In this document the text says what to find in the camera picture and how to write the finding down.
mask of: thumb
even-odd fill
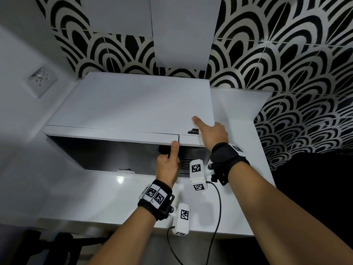
[[[170,148],[170,156],[169,159],[170,160],[177,160],[178,158],[178,153],[179,153],[179,142],[174,140],[172,142],[172,146]]]
[[[202,132],[202,129],[204,129],[206,126],[208,126],[197,116],[192,117],[192,120],[193,120],[194,124],[201,130],[201,132]]]

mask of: hand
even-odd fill
[[[200,129],[202,135],[203,144],[209,151],[212,151],[213,147],[220,142],[227,142],[228,133],[220,123],[216,122],[215,126],[206,125],[197,116],[192,117],[194,124]]]
[[[180,160],[178,153],[179,142],[173,141],[169,158],[167,154],[162,154],[157,158],[156,179],[164,182],[171,188],[173,188],[179,174]]]

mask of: black wrist strap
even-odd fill
[[[228,183],[229,171],[235,164],[245,162],[250,165],[245,156],[240,156],[239,153],[244,155],[239,147],[226,142],[218,143],[213,147],[210,157],[215,172],[213,181],[217,182],[219,180],[224,186]]]
[[[147,209],[156,220],[162,220],[168,217],[173,200],[172,189],[156,179],[142,192],[137,206]]]

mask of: black cable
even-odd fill
[[[219,200],[220,200],[220,216],[219,216],[219,218],[218,218],[218,223],[217,223],[216,230],[215,230],[215,232],[213,233],[213,236],[212,236],[212,239],[211,239],[210,248],[208,249],[207,261],[206,261],[206,265],[207,265],[207,264],[208,264],[208,259],[210,258],[210,252],[211,252],[212,243],[213,243],[213,240],[214,240],[214,238],[215,238],[215,236],[216,236],[216,233],[217,233],[217,231],[218,231],[218,227],[219,227],[220,222],[221,222],[222,202],[221,202],[221,195],[220,195],[220,192],[218,191],[218,188],[216,187],[216,185],[214,185],[214,184],[213,184],[212,182],[210,182],[210,181],[206,181],[206,183],[210,183],[210,184],[212,184],[212,185],[216,188],[216,191],[217,191],[217,193],[218,193],[218,198],[219,198]],[[176,254],[174,253],[174,251],[173,251],[173,249],[172,249],[172,246],[170,245],[170,242],[169,242],[169,235],[168,235],[168,233],[169,233],[169,230],[170,230],[170,229],[173,229],[173,228],[175,228],[175,226],[171,226],[171,227],[169,227],[168,230],[167,230],[167,241],[168,241],[168,244],[169,244],[169,248],[170,248],[171,252],[173,253],[174,257],[176,258],[177,261],[179,261],[179,263],[180,263],[181,265],[183,265],[183,263],[180,261],[180,259],[178,259],[178,257],[177,257]]]
[[[170,251],[173,253],[173,255],[174,255],[174,257],[176,258],[176,260],[179,261],[179,263],[180,263],[181,265],[184,265],[184,264],[180,261],[180,259],[178,259],[178,257],[176,256],[176,254],[174,253],[174,251],[173,251],[173,249],[172,249],[172,246],[170,245],[170,242],[169,242],[168,233],[169,233],[169,230],[170,230],[170,229],[173,229],[173,228],[175,228],[175,226],[171,226],[171,227],[169,227],[168,230],[167,230],[167,241],[168,241],[168,245],[169,245]]]
[[[208,249],[208,255],[207,255],[207,261],[206,261],[206,265],[208,264],[208,259],[210,257],[210,252],[211,252],[211,247],[212,247],[212,243],[213,243],[213,240],[216,236],[216,232],[218,230],[218,227],[220,225],[220,222],[221,222],[221,214],[222,214],[222,202],[221,202],[221,195],[220,195],[220,192],[218,191],[218,188],[216,187],[216,185],[213,184],[213,182],[210,182],[210,181],[206,181],[206,183],[209,183],[209,184],[212,184],[216,190],[217,190],[217,193],[218,193],[218,198],[220,199],[220,217],[218,218],[218,223],[217,223],[217,227],[216,227],[216,230],[212,236],[212,239],[211,239],[211,243],[210,243],[210,248]]]

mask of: wall socket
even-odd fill
[[[27,86],[36,98],[40,98],[56,81],[56,75],[48,65],[43,65],[25,78]]]

